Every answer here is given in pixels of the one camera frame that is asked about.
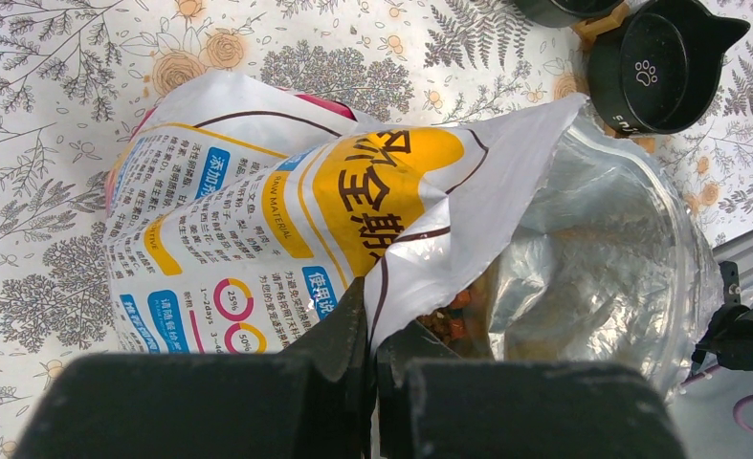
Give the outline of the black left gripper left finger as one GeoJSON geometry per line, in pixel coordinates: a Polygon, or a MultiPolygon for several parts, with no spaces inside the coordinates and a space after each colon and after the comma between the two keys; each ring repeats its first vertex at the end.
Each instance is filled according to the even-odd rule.
{"type": "Polygon", "coordinates": [[[18,458],[367,458],[364,281],[272,354],[101,354],[42,398],[18,458]]]}

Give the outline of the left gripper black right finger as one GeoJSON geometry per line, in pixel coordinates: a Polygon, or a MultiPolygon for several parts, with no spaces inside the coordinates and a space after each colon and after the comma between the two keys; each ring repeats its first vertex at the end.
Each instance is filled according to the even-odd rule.
{"type": "Polygon", "coordinates": [[[662,398],[604,362],[466,360],[413,322],[375,355],[386,458],[682,458],[662,398]]]}

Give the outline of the pet food bag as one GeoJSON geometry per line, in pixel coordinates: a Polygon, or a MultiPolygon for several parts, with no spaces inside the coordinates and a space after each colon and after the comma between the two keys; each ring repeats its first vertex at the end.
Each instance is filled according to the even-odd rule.
{"type": "Polygon", "coordinates": [[[588,107],[407,126],[239,73],[185,83],[105,185],[122,345],[277,352],[362,281],[372,346],[428,317],[465,356],[616,362],[671,395],[719,268],[656,161],[588,107]]]}

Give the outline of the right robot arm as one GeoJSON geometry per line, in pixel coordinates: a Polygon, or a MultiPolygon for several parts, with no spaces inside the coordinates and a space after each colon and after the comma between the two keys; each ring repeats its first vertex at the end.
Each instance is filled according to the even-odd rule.
{"type": "Polygon", "coordinates": [[[703,338],[692,354],[692,372],[698,373],[708,355],[717,365],[753,373],[753,308],[742,304],[739,268],[720,262],[724,304],[713,314],[703,338]]]}

